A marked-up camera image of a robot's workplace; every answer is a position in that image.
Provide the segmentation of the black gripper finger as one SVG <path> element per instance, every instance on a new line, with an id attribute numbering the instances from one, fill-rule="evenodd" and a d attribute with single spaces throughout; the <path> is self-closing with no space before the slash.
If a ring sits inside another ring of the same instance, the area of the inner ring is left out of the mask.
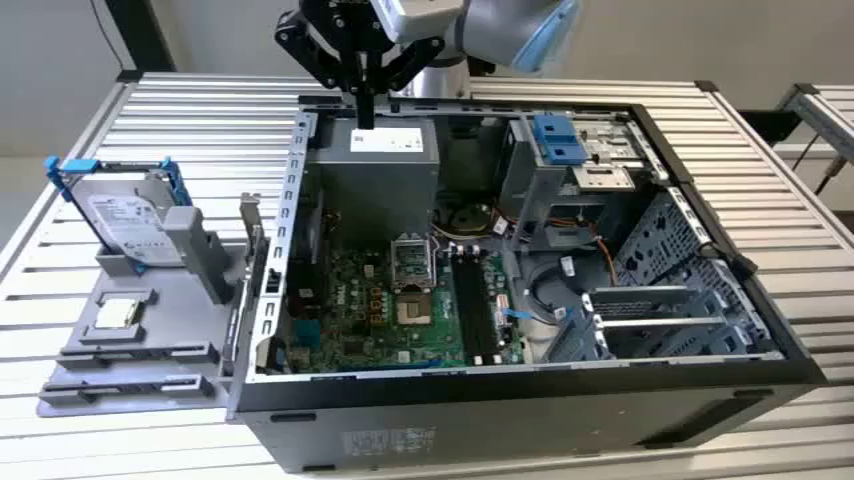
<path id="1" fill-rule="evenodd" d="M 359 52 L 335 50 L 300 10 L 288 10 L 280 15 L 275 42 L 326 88 L 339 88 L 354 96 L 358 127 L 365 129 L 365 80 Z"/>
<path id="2" fill-rule="evenodd" d="M 383 55 L 395 44 L 386 36 L 374 36 L 365 44 L 365 128 L 375 126 L 375 97 L 399 91 L 445 49 L 439 36 L 427 37 L 409 44 L 402 53 L 383 64 Z"/>

